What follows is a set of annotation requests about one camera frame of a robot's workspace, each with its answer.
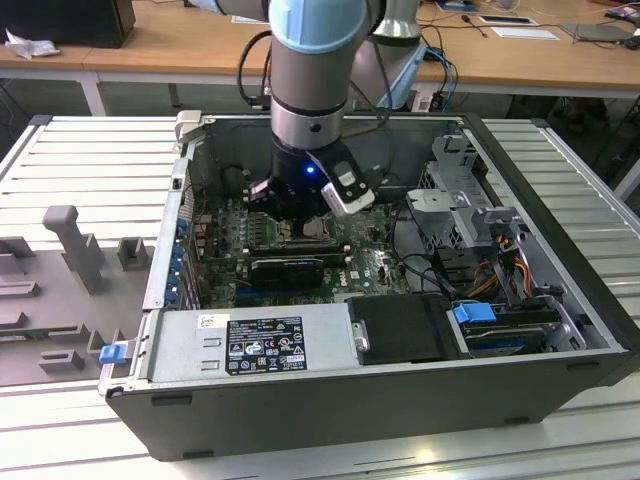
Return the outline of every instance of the black plastic cover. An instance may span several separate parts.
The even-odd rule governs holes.
[[[361,323],[369,350],[359,352],[362,365],[435,362],[461,357],[438,295],[384,295],[347,300],[352,323]]]

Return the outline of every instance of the blue drive latch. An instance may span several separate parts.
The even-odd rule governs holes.
[[[488,303],[461,303],[453,309],[459,324],[497,321],[496,314]]]

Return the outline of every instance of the white paper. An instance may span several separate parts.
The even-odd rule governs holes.
[[[9,30],[5,30],[5,32],[7,32],[9,40],[4,42],[4,46],[19,57],[31,60],[32,57],[46,57],[60,53],[60,50],[57,50],[53,42],[49,40],[33,41],[13,35]]]
[[[503,38],[528,38],[532,40],[559,40],[549,30],[535,30],[533,28],[491,27]]]
[[[233,23],[255,23],[255,24],[258,24],[258,25],[268,25],[267,22],[261,22],[260,20],[254,20],[253,18],[238,17],[237,15],[234,15],[233,17],[231,17],[231,22],[233,22]]]

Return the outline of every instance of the sticker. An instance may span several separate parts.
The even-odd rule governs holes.
[[[301,317],[229,320],[226,371],[229,375],[291,372],[307,369]],[[220,319],[208,319],[216,324]]]
[[[225,328],[229,321],[228,313],[215,313],[213,315],[199,315],[198,328]]]
[[[26,342],[27,337],[24,335],[6,335],[4,337],[0,337],[0,342]]]

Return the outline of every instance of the slotted metal table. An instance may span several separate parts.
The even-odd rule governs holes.
[[[179,156],[173,122],[54,117],[30,126],[0,164],[0,237],[20,234],[34,249],[56,248],[41,214],[65,202],[78,205],[79,228],[101,245],[127,234],[153,245]],[[486,123],[638,322],[637,218],[551,129]],[[509,204],[496,177],[489,181]],[[100,210],[103,195],[121,207]],[[537,425],[171,464],[149,457],[95,381],[10,387],[0,389],[0,452],[0,473],[18,479],[632,479],[640,476],[640,376],[586,391]]]

